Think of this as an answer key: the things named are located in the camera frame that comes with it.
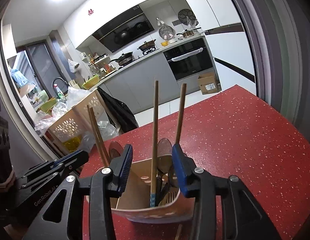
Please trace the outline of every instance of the white countertop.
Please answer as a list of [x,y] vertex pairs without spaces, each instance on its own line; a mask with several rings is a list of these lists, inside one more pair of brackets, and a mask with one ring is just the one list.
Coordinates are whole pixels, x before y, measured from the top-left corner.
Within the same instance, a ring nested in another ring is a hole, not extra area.
[[197,40],[197,39],[199,39],[199,38],[201,38],[201,37],[204,37],[204,36],[205,36],[204,33],[202,33],[202,34],[197,34],[197,35],[194,35],[194,36],[192,36],[192,37],[183,39],[183,40],[181,40],[181,41],[177,41],[177,42],[174,42],[174,43],[172,43],[172,44],[169,44],[169,45],[167,45],[166,47],[162,47],[162,48],[160,48],[160,49],[157,49],[156,51],[154,51],[154,52],[152,52],[152,53],[150,53],[150,54],[147,54],[147,55],[144,56],[144,57],[140,57],[140,58],[136,59],[135,61],[133,61],[132,63],[128,64],[127,66],[125,66],[125,67],[123,67],[123,68],[121,68],[121,69],[115,71],[115,72],[112,73],[111,75],[109,75],[109,76],[103,78],[100,82],[98,82],[95,86],[93,86],[93,87],[90,89],[90,91],[93,91],[95,88],[97,88],[98,86],[100,86],[101,84],[103,84],[106,80],[112,78],[113,76],[115,76],[116,74],[122,72],[123,70],[126,70],[127,68],[129,68],[129,67],[135,65],[136,63],[141,62],[141,61],[144,60],[144,59],[147,59],[148,57],[151,57],[151,56],[153,56],[153,55],[155,55],[155,54],[157,54],[157,53],[164,52],[164,51],[166,51],[166,50],[175,48],[175,47],[177,47],[177,46],[179,46],[179,45],[181,45],[181,44],[187,43],[187,42],[189,42],[189,41]]

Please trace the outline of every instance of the beige laundry basket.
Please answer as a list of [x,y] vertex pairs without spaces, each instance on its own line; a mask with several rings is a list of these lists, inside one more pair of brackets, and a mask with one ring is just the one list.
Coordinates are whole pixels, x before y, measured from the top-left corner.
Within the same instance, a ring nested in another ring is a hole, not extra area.
[[79,138],[79,140],[81,140],[82,135],[86,131],[92,131],[87,105],[94,109],[95,117],[97,120],[105,111],[100,102],[98,91],[95,89],[71,110],[66,112],[48,129],[49,133],[53,134],[54,139],[61,142],[57,143],[57,145],[58,147],[63,148],[61,150],[64,154],[64,151],[67,151],[65,150],[65,147],[62,147],[65,142],[74,138]]

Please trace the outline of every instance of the blue cloth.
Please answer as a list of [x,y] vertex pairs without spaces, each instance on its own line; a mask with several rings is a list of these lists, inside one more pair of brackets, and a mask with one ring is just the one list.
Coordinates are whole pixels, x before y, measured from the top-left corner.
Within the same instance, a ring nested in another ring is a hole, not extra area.
[[11,69],[11,77],[20,87],[28,83],[27,78],[17,69]]

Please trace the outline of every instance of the faucet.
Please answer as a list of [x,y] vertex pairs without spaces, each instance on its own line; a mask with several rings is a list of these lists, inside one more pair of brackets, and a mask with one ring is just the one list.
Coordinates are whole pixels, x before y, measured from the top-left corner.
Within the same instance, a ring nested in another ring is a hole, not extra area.
[[54,83],[55,83],[55,81],[56,81],[57,79],[62,80],[62,81],[64,82],[64,84],[65,84],[66,87],[69,87],[70,85],[69,85],[65,80],[63,80],[61,77],[55,78],[55,79],[53,80],[53,82],[52,82],[52,88],[53,88],[53,90],[55,91],[55,93],[56,93],[56,95],[57,95],[57,97],[58,97],[57,90],[56,90],[55,87],[54,87]]

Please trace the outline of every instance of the oven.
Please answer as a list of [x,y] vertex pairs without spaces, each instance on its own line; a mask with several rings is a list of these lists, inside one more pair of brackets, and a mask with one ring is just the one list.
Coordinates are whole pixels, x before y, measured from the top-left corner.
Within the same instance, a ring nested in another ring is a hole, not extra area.
[[202,38],[169,49],[164,52],[164,56],[177,81],[213,68],[212,59]]

